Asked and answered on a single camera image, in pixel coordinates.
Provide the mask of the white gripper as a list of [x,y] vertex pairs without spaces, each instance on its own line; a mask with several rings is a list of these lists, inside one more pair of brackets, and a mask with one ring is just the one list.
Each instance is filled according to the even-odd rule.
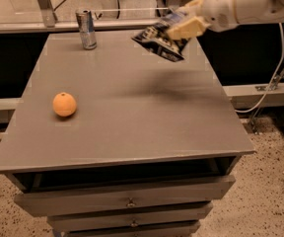
[[167,35],[172,40],[200,37],[207,28],[217,33],[225,32],[236,28],[239,24],[236,0],[191,0],[177,11],[193,18],[167,29]]

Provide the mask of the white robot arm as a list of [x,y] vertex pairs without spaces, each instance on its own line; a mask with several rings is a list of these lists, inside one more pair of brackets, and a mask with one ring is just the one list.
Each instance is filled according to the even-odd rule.
[[284,0],[192,0],[176,10],[182,19],[168,28],[173,40],[225,32],[241,25],[284,23]]

